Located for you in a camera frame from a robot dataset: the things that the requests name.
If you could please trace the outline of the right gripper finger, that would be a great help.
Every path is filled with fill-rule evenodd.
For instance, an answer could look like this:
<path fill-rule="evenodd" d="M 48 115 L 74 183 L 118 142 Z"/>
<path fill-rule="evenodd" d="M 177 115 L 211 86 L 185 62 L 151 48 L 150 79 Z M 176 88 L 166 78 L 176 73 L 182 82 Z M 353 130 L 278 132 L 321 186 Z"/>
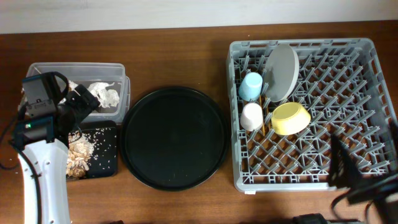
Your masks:
<path fill-rule="evenodd" d="M 392 136 L 392 139 L 393 139 L 393 143 L 394 143 L 395 146 L 397 146 L 397 145 L 398 145 L 398 128 L 397 128 L 397 123 L 396 123 L 395 121 L 392 121 L 392 122 L 389 124 L 389 129 L 390 129 L 390 132 L 391 132 L 391 136 Z"/>
<path fill-rule="evenodd" d="M 348 150 L 339 138 L 331 135 L 331 160 L 327 182 L 330 187 L 356 188 L 363 176 L 350 158 Z"/>

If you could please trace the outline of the white napkin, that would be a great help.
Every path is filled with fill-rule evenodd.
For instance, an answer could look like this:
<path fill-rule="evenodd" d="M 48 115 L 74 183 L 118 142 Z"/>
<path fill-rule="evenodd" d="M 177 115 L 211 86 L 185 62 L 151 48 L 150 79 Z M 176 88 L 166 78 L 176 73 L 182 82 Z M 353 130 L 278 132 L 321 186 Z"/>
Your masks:
<path fill-rule="evenodd" d="M 100 102 L 100 108 L 115 108 L 119 104 L 120 96 L 113 89 L 115 82 L 93 82 L 87 86 L 87 90 Z"/>

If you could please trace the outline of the yellow bowl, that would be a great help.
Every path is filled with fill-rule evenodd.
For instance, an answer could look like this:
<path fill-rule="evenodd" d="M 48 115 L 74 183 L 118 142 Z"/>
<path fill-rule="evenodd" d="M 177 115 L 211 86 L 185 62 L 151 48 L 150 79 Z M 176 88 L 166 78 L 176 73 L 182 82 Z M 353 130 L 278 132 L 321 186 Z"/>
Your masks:
<path fill-rule="evenodd" d="M 310 113 L 302 104 L 296 102 L 278 106 L 271 117 L 272 128 L 276 134 L 282 136 L 299 133 L 310 124 L 310 121 Z"/>

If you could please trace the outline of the pink plastic cup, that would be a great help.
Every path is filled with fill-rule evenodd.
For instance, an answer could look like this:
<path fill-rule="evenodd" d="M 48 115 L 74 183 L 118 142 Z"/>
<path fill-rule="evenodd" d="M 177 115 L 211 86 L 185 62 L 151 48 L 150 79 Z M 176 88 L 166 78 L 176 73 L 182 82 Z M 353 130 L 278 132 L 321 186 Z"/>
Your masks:
<path fill-rule="evenodd" d="M 262 127 L 262 108 L 257 103 L 248 103 L 243 107 L 240 125 L 246 131 L 255 131 Z"/>

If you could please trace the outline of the wooden chopstick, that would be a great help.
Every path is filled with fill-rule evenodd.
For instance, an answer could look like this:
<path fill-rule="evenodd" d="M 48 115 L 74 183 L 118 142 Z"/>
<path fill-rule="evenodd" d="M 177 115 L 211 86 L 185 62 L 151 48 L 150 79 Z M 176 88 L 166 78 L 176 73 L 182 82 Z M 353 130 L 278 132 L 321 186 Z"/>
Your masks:
<path fill-rule="evenodd" d="M 262 113 L 262 116 L 261 116 L 261 118 L 262 118 L 262 126 L 261 126 L 261 131 L 262 131 L 262 134 L 263 134 L 263 136 L 265 137 L 265 124 L 264 124 L 264 110 L 263 110 L 263 107 L 262 107 L 262 96 L 261 95 L 259 95 L 259 106 L 261 107 L 261 113 Z"/>
<path fill-rule="evenodd" d="M 268 116 L 270 116 L 270 112 L 269 112 L 269 108 L 268 108 L 269 100 L 266 96 L 264 96 L 264 102 L 265 102 L 266 118 L 267 118 Z M 267 118 L 267 127 L 269 130 L 271 130 L 271 117 L 269 119 Z"/>

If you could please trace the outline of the pale green plate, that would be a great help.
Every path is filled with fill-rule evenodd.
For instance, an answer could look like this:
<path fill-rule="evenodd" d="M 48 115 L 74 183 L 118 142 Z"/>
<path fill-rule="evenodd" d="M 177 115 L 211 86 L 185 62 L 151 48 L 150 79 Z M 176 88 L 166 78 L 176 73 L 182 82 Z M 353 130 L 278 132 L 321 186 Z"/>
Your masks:
<path fill-rule="evenodd" d="M 267 59 L 264 83 L 265 96 L 272 102 L 286 99 L 294 90 L 299 75 L 299 58 L 287 44 L 278 45 Z"/>

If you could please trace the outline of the blue plastic cup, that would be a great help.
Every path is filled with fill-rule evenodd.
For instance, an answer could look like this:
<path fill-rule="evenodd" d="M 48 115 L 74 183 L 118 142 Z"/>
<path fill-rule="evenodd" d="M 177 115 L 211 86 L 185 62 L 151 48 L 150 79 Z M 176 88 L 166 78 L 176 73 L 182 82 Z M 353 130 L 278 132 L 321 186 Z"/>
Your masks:
<path fill-rule="evenodd" d="M 249 72 L 245 75 L 238 94 L 244 101 L 255 101 L 261 94 L 262 84 L 263 80 L 260 74 Z"/>

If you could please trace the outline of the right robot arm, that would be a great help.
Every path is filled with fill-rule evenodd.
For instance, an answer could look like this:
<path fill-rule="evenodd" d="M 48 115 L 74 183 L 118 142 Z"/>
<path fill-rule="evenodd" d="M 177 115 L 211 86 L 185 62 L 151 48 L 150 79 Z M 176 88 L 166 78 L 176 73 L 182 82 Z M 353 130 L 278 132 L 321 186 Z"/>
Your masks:
<path fill-rule="evenodd" d="M 327 181 L 332 187 L 348 190 L 330 204 L 335 216 L 332 223 L 360 222 L 344 219 L 336 212 L 335 207 L 344 199 L 351 205 L 367 203 L 364 209 L 365 223 L 369 222 L 369 209 L 372 205 L 383 223 L 397 223 L 397 171 L 379 177 L 363 177 L 335 134 L 331 135 L 331 164 Z"/>

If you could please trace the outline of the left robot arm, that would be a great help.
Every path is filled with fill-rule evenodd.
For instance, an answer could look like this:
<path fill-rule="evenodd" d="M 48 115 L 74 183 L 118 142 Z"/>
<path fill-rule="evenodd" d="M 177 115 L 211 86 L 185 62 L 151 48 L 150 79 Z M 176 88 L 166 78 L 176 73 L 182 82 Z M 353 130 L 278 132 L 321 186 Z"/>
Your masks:
<path fill-rule="evenodd" d="M 65 101 L 38 117 L 25 117 L 19 108 L 9 144 L 18 153 L 24 184 L 25 223 L 69 223 L 66 169 L 68 135 L 100 103 L 86 87 L 77 85 Z"/>

